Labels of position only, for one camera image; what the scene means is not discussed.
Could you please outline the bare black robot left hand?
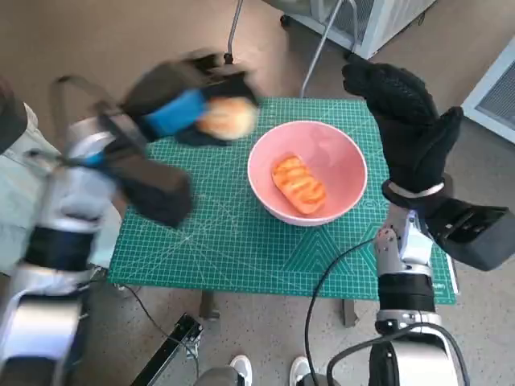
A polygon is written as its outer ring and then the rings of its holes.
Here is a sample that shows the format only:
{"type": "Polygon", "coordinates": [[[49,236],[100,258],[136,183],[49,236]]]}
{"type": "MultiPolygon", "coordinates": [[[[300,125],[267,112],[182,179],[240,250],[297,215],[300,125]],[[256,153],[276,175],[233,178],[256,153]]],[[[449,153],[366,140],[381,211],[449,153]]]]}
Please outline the bare black robot left hand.
{"type": "Polygon", "coordinates": [[[208,104],[242,97],[252,106],[260,101],[246,80],[247,71],[220,61],[221,53],[193,51],[179,60],[164,61],[143,74],[120,104],[148,142],[173,137],[187,146],[228,146],[200,128],[208,104]]]}

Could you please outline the black gloved robot right hand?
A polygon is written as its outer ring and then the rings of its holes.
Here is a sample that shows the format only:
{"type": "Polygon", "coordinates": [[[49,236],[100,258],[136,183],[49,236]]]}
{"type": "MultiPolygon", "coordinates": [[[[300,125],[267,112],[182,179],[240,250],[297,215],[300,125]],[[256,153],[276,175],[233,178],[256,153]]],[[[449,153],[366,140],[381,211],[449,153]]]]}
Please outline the black gloved robot right hand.
{"type": "Polygon", "coordinates": [[[443,183],[462,108],[440,114],[424,81],[391,64],[346,64],[342,76],[344,89],[365,100],[377,123],[390,182],[411,195],[443,183]]]}

